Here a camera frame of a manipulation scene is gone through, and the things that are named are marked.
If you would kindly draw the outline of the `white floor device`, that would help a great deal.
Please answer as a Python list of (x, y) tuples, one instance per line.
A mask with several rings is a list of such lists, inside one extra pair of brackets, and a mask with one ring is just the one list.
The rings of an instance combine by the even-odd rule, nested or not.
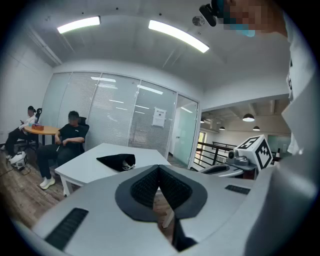
[(12, 157), (9, 162), (13, 168), (17, 169), (18, 171), (22, 171), (28, 163), (27, 154), (24, 151), (20, 151), (14, 157)]

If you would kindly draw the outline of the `round wooden table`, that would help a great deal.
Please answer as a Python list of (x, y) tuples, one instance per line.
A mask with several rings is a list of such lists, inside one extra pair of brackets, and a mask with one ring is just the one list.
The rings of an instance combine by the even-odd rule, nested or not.
[(24, 130), (30, 134), (35, 134), (37, 135), (36, 143), (39, 143), (39, 138), (40, 142), (43, 146), (47, 144), (47, 140), (49, 143), (54, 144), (55, 143), (55, 134), (59, 130), (57, 127), (52, 127), (52, 126), (47, 126), (43, 125), (43, 129), (35, 129), (33, 126), (26, 126)]

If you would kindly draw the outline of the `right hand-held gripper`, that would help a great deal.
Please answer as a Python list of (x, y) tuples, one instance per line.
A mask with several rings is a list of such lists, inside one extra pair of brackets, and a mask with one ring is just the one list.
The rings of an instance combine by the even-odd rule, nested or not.
[(200, 173), (218, 177), (236, 177), (244, 172), (253, 172), (254, 179), (256, 179), (259, 172), (268, 168), (273, 160), (271, 149), (264, 135), (249, 137), (233, 150), (238, 150), (240, 156), (246, 156), (250, 164), (248, 166), (232, 164), (238, 168), (229, 164), (217, 164), (202, 169)]

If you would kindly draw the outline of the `person's white t-shirt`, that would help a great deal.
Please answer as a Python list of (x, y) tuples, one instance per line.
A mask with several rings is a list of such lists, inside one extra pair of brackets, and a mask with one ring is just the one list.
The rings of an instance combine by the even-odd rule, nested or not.
[(286, 78), (289, 105), (281, 115), (291, 130), (287, 151), (301, 155), (320, 147), (320, 70), (300, 29), (286, 13), (283, 20), (290, 44), (290, 62)]

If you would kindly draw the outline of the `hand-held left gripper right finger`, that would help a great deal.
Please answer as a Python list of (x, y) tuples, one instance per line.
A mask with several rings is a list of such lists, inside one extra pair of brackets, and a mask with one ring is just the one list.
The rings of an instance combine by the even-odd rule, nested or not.
[(208, 175), (172, 165), (170, 169), (206, 189), (206, 197), (200, 194), (195, 198), (197, 203), (205, 200), (201, 211), (193, 218), (180, 220), (184, 235), (197, 243), (216, 232), (236, 212), (254, 184), (251, 179)]

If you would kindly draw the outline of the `white paper notice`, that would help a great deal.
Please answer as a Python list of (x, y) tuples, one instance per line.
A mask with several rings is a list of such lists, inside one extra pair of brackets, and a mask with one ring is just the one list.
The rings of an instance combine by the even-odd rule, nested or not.
[(165, 126), (166, 114), (166, 110), (155, 107), (151, 125), (163, 128)]

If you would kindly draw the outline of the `ceiling light strip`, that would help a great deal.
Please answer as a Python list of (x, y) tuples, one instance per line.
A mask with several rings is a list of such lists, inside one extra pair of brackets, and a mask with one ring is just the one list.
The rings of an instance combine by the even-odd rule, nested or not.
[(57, 30), (60, 34), (64, 34), (69, 31), (73, 31), (73, 30), (77, 30), (85, 27), (98, 26), (100, 24), (101, 24), (100, 16), (94, 16), (94, 17), (76, 20), (76, 21), (67, 23), (65, 25), (59, 26)]
[(210, 49), (206, 44), (204, 44), (197, 38), (171, 25), (155, 20), (150, 20), (148, 28), (150, 30), (157, 31), (183, 41), (202, 53), (205, 53)]

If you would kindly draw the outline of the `glass partition with blinds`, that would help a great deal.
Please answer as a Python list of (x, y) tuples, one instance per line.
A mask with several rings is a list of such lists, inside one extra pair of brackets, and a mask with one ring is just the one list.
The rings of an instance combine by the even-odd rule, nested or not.
[[(177, 94), (132, 77), (103, 72), (54, 73), (39, 122), (63, 127), (68, 114), (86, 118), (85, 149), (101, 143), (157, 150), (165, 156)], [(164, 127), (152, 126), (154, 108), (166, 110)]]

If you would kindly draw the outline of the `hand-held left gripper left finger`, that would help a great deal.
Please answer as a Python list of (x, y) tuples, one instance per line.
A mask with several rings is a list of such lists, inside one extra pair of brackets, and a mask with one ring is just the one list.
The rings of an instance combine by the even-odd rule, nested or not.
[(50, 255), (174, 256), (153, 210), (157, 166), (92, 181), (48, 210), (33, 226)]

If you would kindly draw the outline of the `black metal railing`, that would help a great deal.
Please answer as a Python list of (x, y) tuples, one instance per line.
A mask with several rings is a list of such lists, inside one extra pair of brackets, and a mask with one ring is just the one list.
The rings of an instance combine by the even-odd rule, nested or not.
[(199, 172), (214, 165), (222, 165), (226, 162), (229, 151), (235, 147), (235, 145), (214, 141), (211, 144), (198, 142), (195, 157), (190, 168)]

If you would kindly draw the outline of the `black drawstring pouch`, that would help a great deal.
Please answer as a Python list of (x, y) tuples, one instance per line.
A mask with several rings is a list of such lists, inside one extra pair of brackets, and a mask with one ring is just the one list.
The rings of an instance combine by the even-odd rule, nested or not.
[(117, 172), (124, 172), (126, 170), (122, 169), (123, 161), (126, 161), (128, 164), (133, 165), (136, 164), (136, 158), (134, 154), (115, 154), (115, 155), (107, 155), (103, 157), (96, 158), (100, 163), (103, 165), (117, 171)]

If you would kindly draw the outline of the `blue face mask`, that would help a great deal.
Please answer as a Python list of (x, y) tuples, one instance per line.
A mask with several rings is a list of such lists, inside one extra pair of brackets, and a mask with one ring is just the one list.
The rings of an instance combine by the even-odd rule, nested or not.
[(252, 38), (256, 35), (256, 31), (254, 29), (249, 29), (248, 24), (236, 24), (235, 30), (237, 34), (246, 36), (249, 38)]

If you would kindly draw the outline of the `glass door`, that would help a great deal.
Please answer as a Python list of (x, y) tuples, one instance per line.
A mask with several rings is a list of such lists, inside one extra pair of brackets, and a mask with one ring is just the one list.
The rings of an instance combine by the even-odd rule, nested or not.
[(173, 159), (184, 168), (188, 168), (190, 162), (197, 119), (198, 103), (178, 95), (169, 152)]

